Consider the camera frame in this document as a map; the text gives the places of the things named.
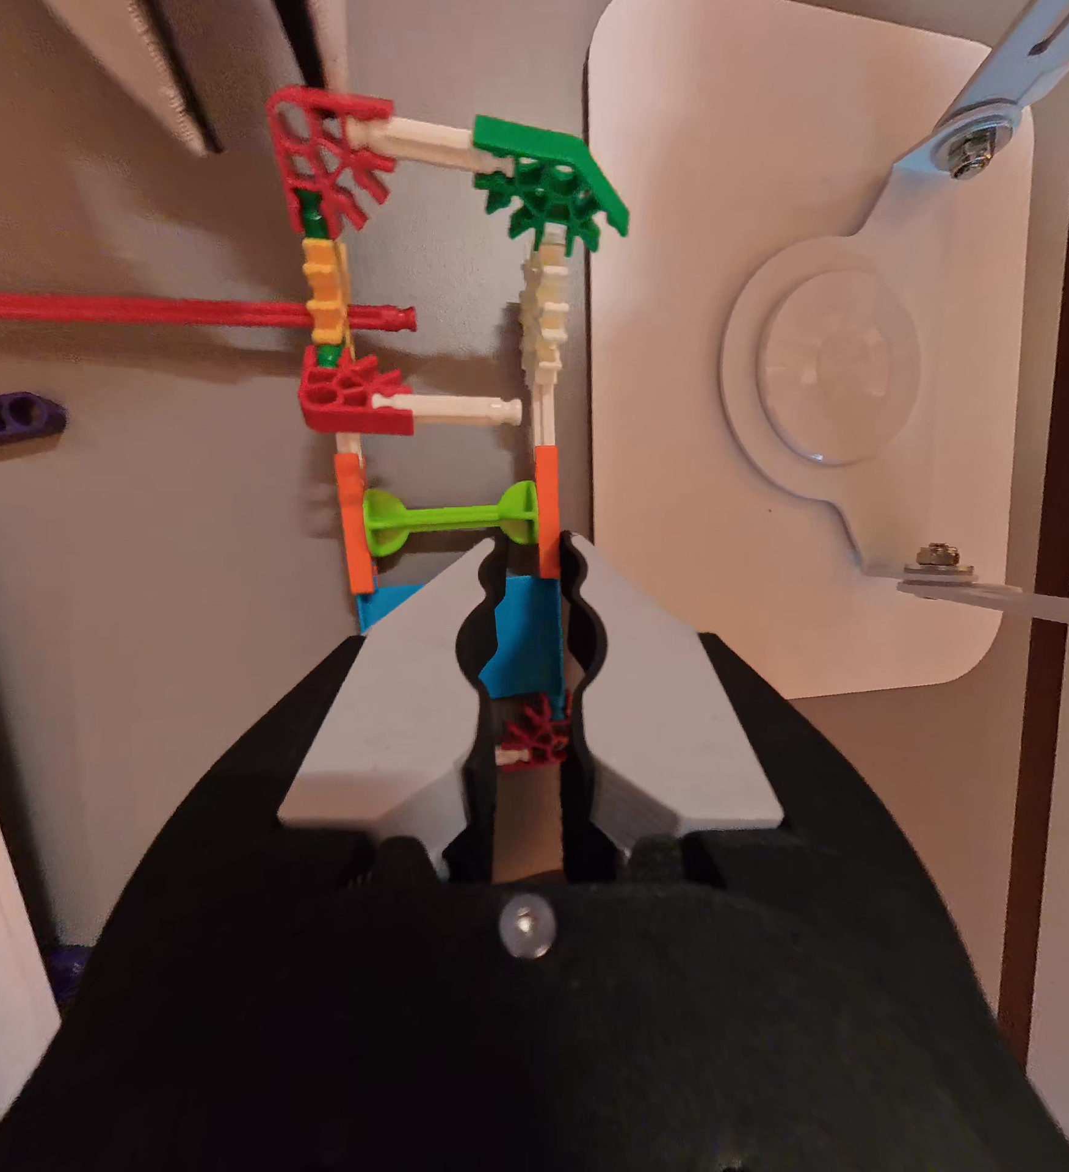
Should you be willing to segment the green toy connector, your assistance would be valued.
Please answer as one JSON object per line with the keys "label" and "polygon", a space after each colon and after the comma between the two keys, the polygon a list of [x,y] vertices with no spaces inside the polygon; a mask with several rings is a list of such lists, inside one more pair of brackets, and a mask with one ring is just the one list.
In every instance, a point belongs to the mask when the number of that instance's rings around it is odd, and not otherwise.
{"label": "green toy connector", "polygon": [[511,240],[532,235],[540,248],[555,226],[565,232],[569,257],[579,242],[594,253],[601,248],[599,216],[621,237],[629,235],[629,208],[584,139],[478,115],[471,144],[488,157],[474,189],[486,196],[488,215],[510,215]]}

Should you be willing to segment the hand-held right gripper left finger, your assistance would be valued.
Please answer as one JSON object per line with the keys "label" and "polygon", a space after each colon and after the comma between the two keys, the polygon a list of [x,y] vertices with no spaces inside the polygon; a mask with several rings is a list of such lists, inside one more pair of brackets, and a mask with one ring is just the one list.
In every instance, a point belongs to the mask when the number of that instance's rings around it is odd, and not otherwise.
{"label": "hand-held right gripper left finger", "polygon": [[498,651],[508,545],[478,542],[371,628],[279,818],[408,837],[451,879],[494,876],[498,771],[483,682]]}

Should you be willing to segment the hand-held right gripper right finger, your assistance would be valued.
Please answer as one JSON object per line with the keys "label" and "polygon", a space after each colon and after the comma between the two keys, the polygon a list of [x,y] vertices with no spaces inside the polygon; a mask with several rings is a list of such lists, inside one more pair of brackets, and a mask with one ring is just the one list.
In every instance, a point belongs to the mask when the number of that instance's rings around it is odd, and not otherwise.
{"label": "hand-held right gripper right finger", "polygon": [[614,879],[650,839],[776,830],[781,802],[698,633],[582,535],[559,554],[582,673],[560,773],[567,881]]}

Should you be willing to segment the colourful toy construction frame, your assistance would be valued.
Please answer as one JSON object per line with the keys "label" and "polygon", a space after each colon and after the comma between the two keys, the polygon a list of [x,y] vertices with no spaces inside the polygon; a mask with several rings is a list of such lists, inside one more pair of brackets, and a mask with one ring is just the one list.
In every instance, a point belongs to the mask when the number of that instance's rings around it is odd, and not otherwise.
{"label": "colourful toy construction frame", "polygon": [[[410,162],[353,147],[339,120],[354,114],[397,117],[388,100],[311,87],[284,87],[267,102],[285,203],[302,240],[302,272],[311,294],[306,306],[322,314],[309,329],[297,397],[307,427],[336,441],[338,500],[351,592],[358,599],[371,597],[378,586],[378,562],[400,552],[410,537],[429,533],[498,530],[515,545],[537,549],[540,577],[557,579],[555,393],[569,341],[572,306],[567,296],[574,255],[567,255],[565,232],[548,228],[540,248],[532,242],[523,265],[518,321],[526,402],[413,393],[402,373],[383,368],[373,355],[360,356],[354,346],[356,333],[412,329],[405,324],[405,311],[393,306],[360,311],[353,301],[343,232],[361,230],[368,221],[356,191],[383,205],[390,198],[385,176],[400,162]],[[363,439],[412,436],[420,424],[528,425],[533,479],[508,488],[494,506],[410,510],[392,493],[368,485]]]}

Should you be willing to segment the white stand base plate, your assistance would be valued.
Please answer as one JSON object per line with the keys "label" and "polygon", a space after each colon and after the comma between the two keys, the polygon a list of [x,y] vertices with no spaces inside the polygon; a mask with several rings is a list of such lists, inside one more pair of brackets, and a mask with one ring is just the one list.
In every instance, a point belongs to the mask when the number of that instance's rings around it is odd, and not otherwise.
{"label": "white stand base plate", "polygon": [[833,506],[747,459],[720,387],[751,277],[860,230],[987,54],[800,2],[614,2],[589,48],[591,149],[631,213],[591,270],[594,544],[786,697],[953,682],[1000,628],[864,574]]}

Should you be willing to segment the purple toy connector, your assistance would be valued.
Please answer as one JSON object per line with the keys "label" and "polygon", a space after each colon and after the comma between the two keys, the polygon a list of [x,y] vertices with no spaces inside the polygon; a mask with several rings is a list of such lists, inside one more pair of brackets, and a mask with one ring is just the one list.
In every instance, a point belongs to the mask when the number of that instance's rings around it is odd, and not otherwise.
{"label": "purple toy connector", "polygon": [[85,945],[58,945],[46,955],[48,980],[61,1014],[68,1012],[78,995],[91,952]]}

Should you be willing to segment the long red toy rod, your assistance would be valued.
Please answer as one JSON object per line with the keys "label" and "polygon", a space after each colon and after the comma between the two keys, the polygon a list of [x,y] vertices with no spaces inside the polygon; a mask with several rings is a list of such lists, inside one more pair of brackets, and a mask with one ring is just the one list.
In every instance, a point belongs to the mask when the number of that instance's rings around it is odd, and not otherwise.
{"label": "long red toy rod", "polygon": [[97,326],[311,329],[322,319],[285,301],[204,301],[0,292],[0,321]]}

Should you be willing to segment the blue rod cross toy assembly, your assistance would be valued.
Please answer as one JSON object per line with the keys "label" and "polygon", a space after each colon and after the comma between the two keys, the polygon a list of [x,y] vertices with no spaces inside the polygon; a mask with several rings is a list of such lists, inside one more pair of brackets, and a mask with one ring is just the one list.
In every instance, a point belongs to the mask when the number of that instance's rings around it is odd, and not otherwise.
{"label": "blue rod cross toy assembly", "polygon": [[66,431],[66,410],[37,393],[0,393],[0,447],[41,441]]}

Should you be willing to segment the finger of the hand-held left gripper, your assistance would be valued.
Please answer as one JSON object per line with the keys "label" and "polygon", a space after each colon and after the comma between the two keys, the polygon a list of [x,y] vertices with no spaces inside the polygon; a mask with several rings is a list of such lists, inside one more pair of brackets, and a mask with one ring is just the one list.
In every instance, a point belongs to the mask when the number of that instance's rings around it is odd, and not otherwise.
{"label": "finger of the hand-held left gripper", "polygon": [[348,93],[349,29],[346,2],[274,2],[292,56],[307,87]]}
{"label": "finger of the hand-held left gripper", "polygon": [[221,154],[159,2],[46,2],[103,73],[196,157]]}

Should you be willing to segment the clear round disc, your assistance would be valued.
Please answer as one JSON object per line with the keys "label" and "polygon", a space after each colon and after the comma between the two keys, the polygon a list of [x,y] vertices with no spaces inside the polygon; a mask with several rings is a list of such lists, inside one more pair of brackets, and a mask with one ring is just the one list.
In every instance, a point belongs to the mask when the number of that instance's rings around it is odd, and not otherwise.
{"label": "clear round disc", "polygon": [[808,463],[849,468],[906,431],[921,387],[911,314],[875,272],[822,272],[771,311],[757,353],[759,402]]}

